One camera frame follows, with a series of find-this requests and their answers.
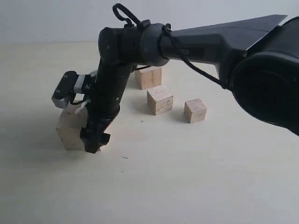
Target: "tabletop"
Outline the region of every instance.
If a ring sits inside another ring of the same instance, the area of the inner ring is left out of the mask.
[[[163,67],[171,111],[152,115],[131,75],[109,144],[65,151],[51,95],[64,72],[98,63],[97,43],[0,46],[1,223],[299,223],[299,138],[182,62]],[[206,119],[188,124],[194,98]]]

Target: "wooden block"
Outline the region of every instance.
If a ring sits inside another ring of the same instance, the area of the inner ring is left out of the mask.
[[[150,67],[136,70],[135,79],[142,90],[162,84],[162,68]]]
[[[186,101],[184,114],[190,123],[204,120],[206,117],[206,106],[200,99]]]
[[[165,85],[151,88],[147,91],[148,106],[154,115],[170,111],[173,105],[173,94]]]
[[[69,104],[62,111],[56,126],[57,133],[66,150],[85,150],[84,143],[80,139],[80,131],[81,128],[86,127],[87,110],[84,107],[78,114],[75,114],[75,110],[79,107],[80,105]]]

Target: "white wall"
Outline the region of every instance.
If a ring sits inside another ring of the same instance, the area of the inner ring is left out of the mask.
[[[173,29],[299,14],[298,0],[1,0],[0,44],[96,41],[105,26],[122,26],[112,12],[116,2]]]

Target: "robotic arm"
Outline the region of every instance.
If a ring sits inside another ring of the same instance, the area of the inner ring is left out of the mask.
[[[84,94],[78,103],[88,111],[80,133],[87,152],[96,153],[109,142],[104,131],[119,113],[128,77],[137,65],[163,66],[170,59],[184,61],[232,91],[253,117],[299,135],[299,17],[282,26],[286,15],[171,31],[170,24],[139,21],[119,3],[113,12],[127,24],[100,32],[98,70],[88,75],[66,72],[52,96],[55,106],[66,108],[76,104],[77,93]],[[190,62],[215,65],[219,79]]]

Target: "wooden cube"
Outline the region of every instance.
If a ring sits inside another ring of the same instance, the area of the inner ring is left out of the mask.
[[[84,107],[78,114],[75,114],[75,110],[79,107],[80,105],[69,104],[62,111],[56,126],[57,133],[66,150],[85,150],[84,143],[80,139],[80,131],[81,128],[86,127],[87,109]]]
[[[204,120],[206,117],[206,106],[200,99],[193,99],[185,102],[184,114],[189,123]]]
[[[173,94],[165,85],[151,88],[147,91],[148,106],[154,115],[170,111],[173,105]]]
[[[162,68],[150,67],[136,70],[135,79],[142,90],[162,84]]]

